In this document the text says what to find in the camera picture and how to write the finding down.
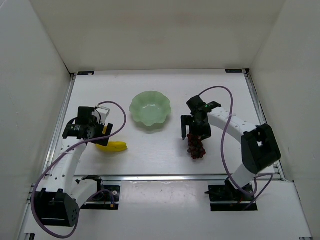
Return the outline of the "yellow fake banana bunch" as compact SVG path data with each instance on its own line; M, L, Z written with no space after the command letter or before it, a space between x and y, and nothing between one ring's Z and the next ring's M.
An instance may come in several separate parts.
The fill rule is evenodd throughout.
M95 144L95 146L103 152L123 152L128 149L128 146L125 142L122 141L109 141L107 146L102 146L100 144Z

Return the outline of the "dark red fake grapes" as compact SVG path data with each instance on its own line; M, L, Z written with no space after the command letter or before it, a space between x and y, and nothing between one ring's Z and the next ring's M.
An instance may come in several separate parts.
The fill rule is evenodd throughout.
M201 159L206 154L202 139L200 136L188 134L188 149L187 152L190 154L191 158L194 160Z

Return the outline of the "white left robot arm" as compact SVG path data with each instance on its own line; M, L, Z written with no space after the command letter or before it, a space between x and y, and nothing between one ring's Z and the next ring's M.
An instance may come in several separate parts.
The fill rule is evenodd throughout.
M109 113L106 107L80 106L77 117L67 123L62 134L62 158L40 181L33 197L38 221L44 226L73 227L82 205L101 190L99 176L75 179L74 175L88 140L107 146L113 128L106 123Z

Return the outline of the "green scalloped fruit bowl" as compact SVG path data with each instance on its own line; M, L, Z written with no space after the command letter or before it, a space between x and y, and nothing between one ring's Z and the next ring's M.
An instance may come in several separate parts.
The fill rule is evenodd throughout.
M161 92L144 91L132 99L129 111L136 123L146 127L164 124L172 112L171 101Z

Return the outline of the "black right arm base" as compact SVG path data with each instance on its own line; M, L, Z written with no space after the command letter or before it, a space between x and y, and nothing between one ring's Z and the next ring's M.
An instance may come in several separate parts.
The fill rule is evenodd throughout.
M209 185L204 193L209 196L211 212L242 212L257 211L258 207L254 201L254 188L251 183L244 186L243 190L251 195L247 195L238 189L231 189L230 184Z

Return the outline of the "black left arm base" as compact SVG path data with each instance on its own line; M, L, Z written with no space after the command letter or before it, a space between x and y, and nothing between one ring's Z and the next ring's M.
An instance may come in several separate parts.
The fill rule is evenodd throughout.
M71 190L71 198L81 210L119 209L120 185L106 185L100 176L87 175L76 179Z

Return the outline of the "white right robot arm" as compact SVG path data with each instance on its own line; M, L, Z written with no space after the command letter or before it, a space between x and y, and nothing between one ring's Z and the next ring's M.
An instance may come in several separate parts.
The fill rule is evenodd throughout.
M268 124L246 122L221 104L204 102L199 95L187 101L189 115L181 116L181 137L188 140L188 153L193 159L205 155L203 141L212 136L211 127L222 130L222 138L230 135L241 145L242 163L234 173L227 169L226 189L230 194L247 194L245 186L258 178L261 171L281 158L273 129Z

